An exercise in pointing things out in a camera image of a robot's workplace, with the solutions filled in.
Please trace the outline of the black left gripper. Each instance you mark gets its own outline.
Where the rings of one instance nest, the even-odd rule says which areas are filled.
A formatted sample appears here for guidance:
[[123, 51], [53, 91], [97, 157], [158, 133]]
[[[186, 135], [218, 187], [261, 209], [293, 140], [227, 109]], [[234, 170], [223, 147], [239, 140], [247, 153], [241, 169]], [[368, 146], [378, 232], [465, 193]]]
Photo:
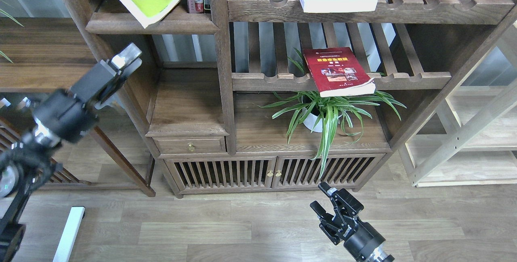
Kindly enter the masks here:
[[113, 102], [113, 94], [142, 64], [142, 51], [130, 43], [110, 61], [101, 60], [68, 90], [57, 89], [33, 111], [34, 136], [77, 143], [97, 122], [95, 109]]

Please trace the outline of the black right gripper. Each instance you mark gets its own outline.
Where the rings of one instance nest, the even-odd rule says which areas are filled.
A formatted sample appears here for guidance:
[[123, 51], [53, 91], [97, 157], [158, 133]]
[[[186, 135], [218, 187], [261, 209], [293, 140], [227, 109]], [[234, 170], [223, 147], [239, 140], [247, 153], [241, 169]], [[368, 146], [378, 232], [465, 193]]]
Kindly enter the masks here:
[[353, 195], [347, 190], [331, 187], [321, 182], [318, 188], [334, 205], [335, 215], [331, 215], [318, 201], [310, 203], [310, 208], [320, 220], [319, 227], [329, 240], [338, 245], [341, 241], [347, 251], [357, 262], [393, 262], [394, 257], [387, 255], [382, 249], [385, 238], [371, 224], [364, 223], [358, 218], [358, 213], [364, 209]]

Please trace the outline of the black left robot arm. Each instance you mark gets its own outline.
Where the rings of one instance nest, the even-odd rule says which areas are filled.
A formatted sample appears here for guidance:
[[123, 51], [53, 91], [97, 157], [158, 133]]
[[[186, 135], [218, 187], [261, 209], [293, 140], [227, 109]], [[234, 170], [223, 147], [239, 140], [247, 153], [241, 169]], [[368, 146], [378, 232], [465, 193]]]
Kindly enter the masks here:
[[96, 109], [114, 101], [142, 64], [141, 54], [130, 43], [111, 59], [100, 60], [69, 89], [56, 89], [33, 110], [34, 128], [1, 154], [1, 197], [14, 195], [1, 218], [2, 262], [10, 262], [20, 248], [26, 226], [19, 219], [29, 197], [63, 168], [51, 161], [62, 141], [75, 144], [94, 127]]

